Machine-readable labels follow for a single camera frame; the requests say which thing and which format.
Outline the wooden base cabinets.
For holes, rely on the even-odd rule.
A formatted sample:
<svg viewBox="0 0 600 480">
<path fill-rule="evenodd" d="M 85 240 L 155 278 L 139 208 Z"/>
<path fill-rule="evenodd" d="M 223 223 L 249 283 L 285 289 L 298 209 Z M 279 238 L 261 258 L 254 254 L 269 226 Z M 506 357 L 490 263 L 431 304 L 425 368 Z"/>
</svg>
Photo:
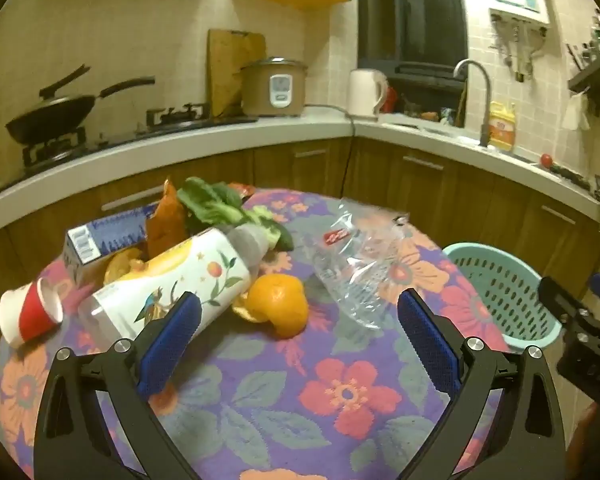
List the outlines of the wooden base cabinets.
<svg viewBox="0 0 600 480">
<path fill-rule="evenodd" d="M 110 148 L 1 193 L 0 296 L 54 260 L 68 229 L 148 202 L 166 179 L 189 177 L 405 211 L 437 244 L 502 248 L 573 295 L 600 266 L 600 202 L 508 156 L 371 126 L 348 136 L 330 125 L 308 140 L 297 128 L 212 129 Z"/>
</svg>

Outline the blue white milk carton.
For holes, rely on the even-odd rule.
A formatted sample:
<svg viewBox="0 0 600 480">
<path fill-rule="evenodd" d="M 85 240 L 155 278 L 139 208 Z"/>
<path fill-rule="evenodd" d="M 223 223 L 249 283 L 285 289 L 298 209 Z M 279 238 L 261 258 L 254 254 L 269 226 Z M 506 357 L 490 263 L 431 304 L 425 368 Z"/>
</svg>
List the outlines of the blue white milk carton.
<svg viewBox="0 0 600 480">
<path fill-rule="evenodd" d="M 146 220 L 157 203 L 93 220 L 67 231 L 62 260 L 74 284 L 83 286 L 104 277 L 109 260 L 122 250 L 146 242 Z"/>
</svg>

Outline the red tomato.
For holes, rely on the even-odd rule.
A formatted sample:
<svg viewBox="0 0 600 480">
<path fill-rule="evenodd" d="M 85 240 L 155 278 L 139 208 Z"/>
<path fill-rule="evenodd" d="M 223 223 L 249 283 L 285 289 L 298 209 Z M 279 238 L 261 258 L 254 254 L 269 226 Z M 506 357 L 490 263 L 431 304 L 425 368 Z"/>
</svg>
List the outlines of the red tomato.
<svg viewBox="0 0 600 480">
<path fill-rule="evenodd" d="M 540 158 L 541 165 L 545 168 L 550 168 L 553 165 L 552 156 L 549 154 L 543 154 Z"/>
</svg>

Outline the white electric kettle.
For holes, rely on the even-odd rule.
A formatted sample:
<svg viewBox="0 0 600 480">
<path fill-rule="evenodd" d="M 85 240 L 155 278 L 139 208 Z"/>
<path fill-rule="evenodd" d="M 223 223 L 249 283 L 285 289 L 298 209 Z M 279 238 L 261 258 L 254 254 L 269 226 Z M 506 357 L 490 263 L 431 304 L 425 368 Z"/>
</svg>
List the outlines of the white electric kettle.
<svg viewBox="0 0 600 480">
<path fill-rule="evenodd" d="M 388 79 L 379 70 L 352 70 L 348 81 L 347 112 L 357 118 L 377 119 L 388 89 Z"/>
</svg>

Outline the red pot on windowsill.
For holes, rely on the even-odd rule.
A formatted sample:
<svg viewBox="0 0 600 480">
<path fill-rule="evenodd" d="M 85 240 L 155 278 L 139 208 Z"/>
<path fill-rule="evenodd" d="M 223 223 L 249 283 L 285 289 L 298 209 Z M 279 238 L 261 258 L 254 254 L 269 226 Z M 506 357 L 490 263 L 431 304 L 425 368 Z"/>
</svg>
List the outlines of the red pot on windowsill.
<svg viewBox="0 0 600 480">
<path fill-rule="evenodd" d="M 381 114 L 393 113 L 396 110 L 396 103 L 398 102 L 398 99 L 398 92 L 396 92 L 396 90 L 394 90 L 392 87 L 389 87 L 385 102 L 380 108 Z"/>
</svg>

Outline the white floral plastic bottle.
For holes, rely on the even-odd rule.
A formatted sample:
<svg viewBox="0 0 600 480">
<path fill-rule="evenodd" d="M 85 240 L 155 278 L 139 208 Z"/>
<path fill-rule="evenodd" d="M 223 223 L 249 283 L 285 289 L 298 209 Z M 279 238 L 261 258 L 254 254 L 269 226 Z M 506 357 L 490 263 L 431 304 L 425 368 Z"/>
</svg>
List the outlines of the white floral plastic bottle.
<svg viewBox="0 0 600 480">
<path fill-rule="evenodd" d="M 228 233 L 210 228 L 91 294 L 79 306 L 81 323 L 105 348 L 135 338 L 191 292 L 200 301 L 198 330 L 204 330 L 248 290 L 267 252 L 262 226 L 245 223 Z"/>
</svg>

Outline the banana peel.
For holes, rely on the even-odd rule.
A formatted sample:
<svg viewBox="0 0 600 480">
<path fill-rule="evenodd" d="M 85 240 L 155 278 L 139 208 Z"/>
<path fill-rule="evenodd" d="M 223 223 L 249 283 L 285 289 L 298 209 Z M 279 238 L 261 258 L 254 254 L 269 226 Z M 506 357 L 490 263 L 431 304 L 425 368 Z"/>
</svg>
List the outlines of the banana peel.
<svg viewBox="0 0 600 480">
<path fill-rule="evenodd" d="M 131 247 L 118 252 L 108 263 L 102 284 L 108 285 L 117 281 L 130 272 L 145 269 L 144 253 L 137 247 Z"/>
</svg>

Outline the black wok pan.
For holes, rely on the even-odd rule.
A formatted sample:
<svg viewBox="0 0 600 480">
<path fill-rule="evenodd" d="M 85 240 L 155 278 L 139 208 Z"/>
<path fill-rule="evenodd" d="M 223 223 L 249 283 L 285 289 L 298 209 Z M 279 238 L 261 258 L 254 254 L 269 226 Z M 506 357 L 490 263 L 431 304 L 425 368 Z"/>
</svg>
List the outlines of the black wok pan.
<svg viewBox="0 0 600 480">
<path fill-rule="evenodd" d="M 10 136 L 21 145 L 45 143 L 63 134 L 76 131 L 76 128 L 91 113 L 97 100 L 106 99 L 108 96 L 124 90 L 152 86 L 156 83 L 154 76 L 143 76 L 120 81 L 102 89 L 99 94 L 56 96 L 58 90 L 84 76 L 90 70 L 90 66 L 83 64 L 65 78 L 42 88 L 38 92 L 41 102 L 36 103 L 30 110 L 6 124 Z"/>
</svg>

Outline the green leafy vegetable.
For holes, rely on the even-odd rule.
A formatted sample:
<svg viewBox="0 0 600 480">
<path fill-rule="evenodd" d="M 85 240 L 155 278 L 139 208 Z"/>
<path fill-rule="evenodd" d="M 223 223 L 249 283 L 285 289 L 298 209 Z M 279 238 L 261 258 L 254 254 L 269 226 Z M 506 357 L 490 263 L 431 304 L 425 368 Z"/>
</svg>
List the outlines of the green leafy vegetable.
<svg viewBox="0 0 600 480">
<path fill-rule="evenodd" d="M 289 231 L 265 206 L 246 209 L 239 193 L 224 182 L 209 184 L 198 177 L 188 178 L 176 191 L 187 214 L 186 226 L 192 234 L 216 226 L 236 228 L 253 224 L 265 230 L 268 249 L 291 252 L 294 240 Z"/>
</svg>

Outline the orange snack bag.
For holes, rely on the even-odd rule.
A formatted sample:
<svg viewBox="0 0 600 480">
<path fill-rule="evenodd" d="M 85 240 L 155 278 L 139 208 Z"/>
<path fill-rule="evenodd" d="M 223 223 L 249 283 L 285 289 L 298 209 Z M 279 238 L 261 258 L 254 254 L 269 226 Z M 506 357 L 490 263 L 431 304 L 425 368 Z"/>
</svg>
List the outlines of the orange snack bag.
<svg viewBox="0 0 600 480">
<path fill-rule="evenodd" d="M 178 200 L 178 191 L 166 179 L 161 200 L 154 213 L 146 220 L 146 245 L 149 259 L 188 239 L 186 211 Z"/>
</svg>

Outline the yellow dish soap bag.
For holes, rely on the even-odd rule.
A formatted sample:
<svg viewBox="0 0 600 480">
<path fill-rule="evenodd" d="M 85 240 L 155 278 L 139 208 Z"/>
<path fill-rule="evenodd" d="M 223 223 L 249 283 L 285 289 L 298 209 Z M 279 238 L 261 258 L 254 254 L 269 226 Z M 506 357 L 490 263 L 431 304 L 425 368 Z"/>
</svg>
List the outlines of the yellow dish soap bag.
<svg viewBox="0 0 600 480">
<path fill-rule="evenodd" d="M 502 152 L 511 152 L 516 141 L 515 105 L 492 101 L 489 116 L 490 144 Z"/>
</svg>

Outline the teal plastic waste basket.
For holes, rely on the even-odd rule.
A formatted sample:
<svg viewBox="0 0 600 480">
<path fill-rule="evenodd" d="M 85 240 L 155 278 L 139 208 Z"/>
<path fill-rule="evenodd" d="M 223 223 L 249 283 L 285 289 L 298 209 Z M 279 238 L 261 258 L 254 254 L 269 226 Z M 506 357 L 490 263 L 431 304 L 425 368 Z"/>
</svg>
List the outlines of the teal plastic waste basket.
<svg viewBox="0 0 600 480">
<path fill-rule="evenodd" d="M 539 302 L 540 276 L 504 250 L 456 243 L 443 252 L 457 270 L 441 291 L 441 314 L 460 332 L 477 336 L 496 350 L 541 349 L 557 340 L 562 326 Z"/>
</svg>

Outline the clear plastic bag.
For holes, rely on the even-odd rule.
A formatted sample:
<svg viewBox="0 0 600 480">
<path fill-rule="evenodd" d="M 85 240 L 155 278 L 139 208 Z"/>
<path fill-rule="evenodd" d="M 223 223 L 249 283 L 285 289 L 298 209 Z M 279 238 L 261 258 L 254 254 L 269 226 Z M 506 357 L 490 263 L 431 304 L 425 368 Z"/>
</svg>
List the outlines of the clear plastic bag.
<svg viewBox="0 0 600 480">
<path fill-rule="evenodd" d="M 358 325 L 379 330 L 390 304 L 379 289 L 409 235 L 406 212 L 340 200 L 335 218 L 304 237 L 304 250 L 340 311 Z"/>
</svg>

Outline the dark kitchen window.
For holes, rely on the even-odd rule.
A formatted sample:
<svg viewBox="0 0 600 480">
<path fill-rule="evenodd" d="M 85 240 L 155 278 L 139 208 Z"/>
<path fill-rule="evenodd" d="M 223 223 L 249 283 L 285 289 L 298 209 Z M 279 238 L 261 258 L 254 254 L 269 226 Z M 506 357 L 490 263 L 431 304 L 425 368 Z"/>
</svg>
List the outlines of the dark kitchen window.
<svg viewBox="0 0 600 480">
<path fill-rule="evenodd" d="M 430 89 L 455 92 L 468 57 L 464 0 L 358 0 L 358 67 Z"/>
</svg>

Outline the floral purple tablecloth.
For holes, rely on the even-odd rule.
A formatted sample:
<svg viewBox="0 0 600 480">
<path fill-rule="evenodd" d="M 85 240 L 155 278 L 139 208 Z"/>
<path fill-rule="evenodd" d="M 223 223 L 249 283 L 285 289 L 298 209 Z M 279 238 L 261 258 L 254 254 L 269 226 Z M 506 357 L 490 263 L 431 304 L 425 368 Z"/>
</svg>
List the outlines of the floral purple tablecloth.
<svg viewBox="0 0 600 480">
<path fill-rule="evenodd" d="M 385 310 L 384 328 L 366 330 L 339 312 L 313 275 L 301 242 L 342 214 L 339 200 L 264 190 L 247 207 L 265 206 L 294 237 L 261 274 L 301 280 L 309 323 L 278 340 L 266 324 L 225 311 L 189 345 L 162 393 L 150 399 L 164 429 L 204 479 L 395 479 L 440 418 L 448 396 L 437 392 L 422 363 Z M 465 337 L 508 351 L 478 294 L 430 238 L 407 228 L 398 260 L 380 284 L 392 304 L 413 287 L 431 310 Z M 95 353 L 91 334 L 73 315 L 91 291 L 77 289 L 61 260 L 42 273 L 65 307 L 60 330 L 25 356 L 0 343 L 0 425 L 6 448 L 32 474 L 38 404 L 50 362 L 63 346 Z"/>
</svg>

